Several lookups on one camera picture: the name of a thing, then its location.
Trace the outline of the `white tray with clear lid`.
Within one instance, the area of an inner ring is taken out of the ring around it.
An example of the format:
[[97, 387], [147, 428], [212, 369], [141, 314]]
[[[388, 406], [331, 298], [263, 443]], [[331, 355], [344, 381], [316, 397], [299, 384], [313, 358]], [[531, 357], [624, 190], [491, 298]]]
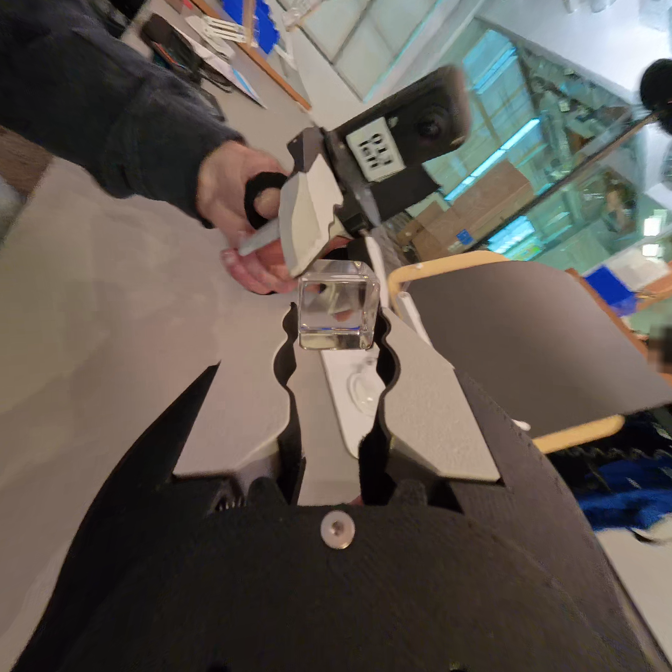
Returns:
[[323, 350], [321, 360], [346, 449], [358, 458], [372, 430], [384, 383], [377, 373], [380, 350]]

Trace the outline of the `stack of cardboard boxes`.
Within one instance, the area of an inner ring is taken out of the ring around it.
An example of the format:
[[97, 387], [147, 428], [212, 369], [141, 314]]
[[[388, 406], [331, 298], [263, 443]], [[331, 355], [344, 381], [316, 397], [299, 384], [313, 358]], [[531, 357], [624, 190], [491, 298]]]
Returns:
[[448, 204], [432, 195], [396, 234], [397, 245], [420, 261], [461, 254], [489, 236], [534, 197], [530, 181], [501, 161]]

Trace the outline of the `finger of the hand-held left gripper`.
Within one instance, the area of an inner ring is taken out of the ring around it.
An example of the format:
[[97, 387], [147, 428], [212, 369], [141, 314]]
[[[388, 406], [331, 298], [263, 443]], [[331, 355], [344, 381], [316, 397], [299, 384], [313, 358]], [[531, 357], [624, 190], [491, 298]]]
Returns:
[[380, 307], [389, 309], [389, 284], [381, 247], [374, 237], [365, 237], [365, 249], [370, 259], [369, 266], [380, 285]]
[[324, 156], [307, 172], [292, 175], [280, 191], [278, 220], [287, 270], [301, 276], [331, 240], [335, 210], [343, 204], [339, 184]]

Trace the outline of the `black chair with wooden frame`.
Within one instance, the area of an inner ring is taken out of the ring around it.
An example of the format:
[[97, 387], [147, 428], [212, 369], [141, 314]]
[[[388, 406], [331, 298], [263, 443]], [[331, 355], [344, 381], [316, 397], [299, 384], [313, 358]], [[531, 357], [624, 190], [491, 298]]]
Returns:
[[671, 404], [671, 376], [573, 270], [475, 251], [388, 277], [409, 291], [434, 348], [550, 454], [614, 435], [625, 417]]

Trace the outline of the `black bag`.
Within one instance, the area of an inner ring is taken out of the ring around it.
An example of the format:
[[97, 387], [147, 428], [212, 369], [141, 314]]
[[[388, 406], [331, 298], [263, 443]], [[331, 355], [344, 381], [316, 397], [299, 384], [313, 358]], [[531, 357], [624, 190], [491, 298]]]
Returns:
[[203, 88], [203, 82], [211, 83], [223, 93], [230, 93], [230, 81], [206, 63], [180, 31], [160, 15], [152, 13], [140, 29], [140, 38], [152, 50], [156, 64], [189, 85], [213, 116], [225, 119], [217, 98]]

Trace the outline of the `person's left hand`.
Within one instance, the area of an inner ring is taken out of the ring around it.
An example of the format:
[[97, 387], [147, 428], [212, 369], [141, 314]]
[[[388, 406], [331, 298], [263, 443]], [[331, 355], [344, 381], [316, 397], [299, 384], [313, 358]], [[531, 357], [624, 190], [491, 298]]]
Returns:
[[234, 281], [259, 295], [285, 294], [296, 288], [296, 281], [287, 270], [278, 240], [248, 256], [239, 254], [239, 247], [253, 233], [245, 215], [245, 188], [249, 180], [266, 172], [287, 173], [273, 156], [240, 142], [225, 142], [199, 168], [196, 206], [199, 215], [222, 232], [226, 247], [220, 260]]

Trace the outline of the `person's left forearm dark sleeve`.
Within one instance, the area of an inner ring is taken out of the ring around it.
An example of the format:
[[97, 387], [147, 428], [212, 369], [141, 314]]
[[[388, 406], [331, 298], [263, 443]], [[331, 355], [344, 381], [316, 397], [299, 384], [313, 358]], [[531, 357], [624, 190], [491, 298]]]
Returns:
[[84, 168], [113, 197], [166, 202], [207, 228], [200, 166], [243, 140], [84, 1], [1, 2], [1, 126]]

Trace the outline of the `white plastic rack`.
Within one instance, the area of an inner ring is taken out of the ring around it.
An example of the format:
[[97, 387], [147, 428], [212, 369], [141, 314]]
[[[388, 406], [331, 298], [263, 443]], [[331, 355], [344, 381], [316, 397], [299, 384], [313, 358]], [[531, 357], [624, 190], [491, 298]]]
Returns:
[[196, 15], [188, 16], [185, 21], [211, 51], [227, 60], [235, 55], [230, 44], [248, 45], [245, 29], [238, 23]]

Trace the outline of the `black round microphone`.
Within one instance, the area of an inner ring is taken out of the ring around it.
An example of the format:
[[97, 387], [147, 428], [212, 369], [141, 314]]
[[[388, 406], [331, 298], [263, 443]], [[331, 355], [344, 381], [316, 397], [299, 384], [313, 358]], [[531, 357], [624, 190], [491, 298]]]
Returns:
[[671, 59], [651, 63], [640, 82], [642, 105], [657, 115], [660, 126], [671, 135]]

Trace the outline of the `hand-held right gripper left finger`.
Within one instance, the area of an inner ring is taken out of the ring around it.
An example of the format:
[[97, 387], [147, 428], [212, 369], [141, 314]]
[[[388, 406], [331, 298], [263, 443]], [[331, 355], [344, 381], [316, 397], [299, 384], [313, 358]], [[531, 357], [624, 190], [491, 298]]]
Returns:
[[223, 476], [246, 495], [272, 478], [291, 505], [305, 473], [296, 399], [296, 304], [253, 304], [224, 335], [211, 386], [174, 467], [178, 478]]

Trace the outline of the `blue storage bin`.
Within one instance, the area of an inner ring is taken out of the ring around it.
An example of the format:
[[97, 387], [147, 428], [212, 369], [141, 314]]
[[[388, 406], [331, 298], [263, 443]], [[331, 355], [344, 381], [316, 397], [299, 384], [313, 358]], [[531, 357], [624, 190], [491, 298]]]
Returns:
[[596, 267], [590, 273], [584, 274], [583, 279], [618, 317], [629, 317], [637, 312], [636, 292], [607, 265]]

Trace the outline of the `clear glass cup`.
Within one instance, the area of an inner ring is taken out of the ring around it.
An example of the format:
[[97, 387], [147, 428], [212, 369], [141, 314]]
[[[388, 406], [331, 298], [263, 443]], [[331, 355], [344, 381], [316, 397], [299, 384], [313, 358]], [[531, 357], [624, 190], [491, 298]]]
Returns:
[[306, 350], [368, 350], [380, 282], [364, 262], [319, 259], [298, 281], [298, 343]]

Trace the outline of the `blue cloth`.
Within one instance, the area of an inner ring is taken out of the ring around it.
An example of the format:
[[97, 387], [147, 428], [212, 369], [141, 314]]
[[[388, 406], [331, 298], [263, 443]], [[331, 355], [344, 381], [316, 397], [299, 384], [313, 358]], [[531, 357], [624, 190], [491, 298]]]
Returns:
[[671, 514], [671, 455], [620, 460], [597, 470], [592, 492], [576, 494], [596, 532], [650, 530]]

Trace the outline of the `blue boxes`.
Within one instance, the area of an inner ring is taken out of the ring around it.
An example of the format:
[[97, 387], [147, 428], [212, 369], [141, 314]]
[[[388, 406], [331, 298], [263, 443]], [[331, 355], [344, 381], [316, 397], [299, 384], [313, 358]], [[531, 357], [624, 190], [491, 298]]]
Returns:
[[[220, 1], [221, 8], [231, 21], [243, 25], [244, 1]], [[280, 40], [270, 7], [266, 1], [255, 1], [254, 37], [258, 48], [268, 56]]]

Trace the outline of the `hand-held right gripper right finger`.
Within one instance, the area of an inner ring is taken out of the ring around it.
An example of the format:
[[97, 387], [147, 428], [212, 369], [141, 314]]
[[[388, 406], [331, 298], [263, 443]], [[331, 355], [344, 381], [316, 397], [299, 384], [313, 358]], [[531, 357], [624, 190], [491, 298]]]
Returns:
[[428, 495], [446, 481], [498, 483], [454, 367], [391, 310], [379, 310], [374, 343], [384, 388], [359, 445], [364, 504], [387, 504], [406, 480], [421, 483]]

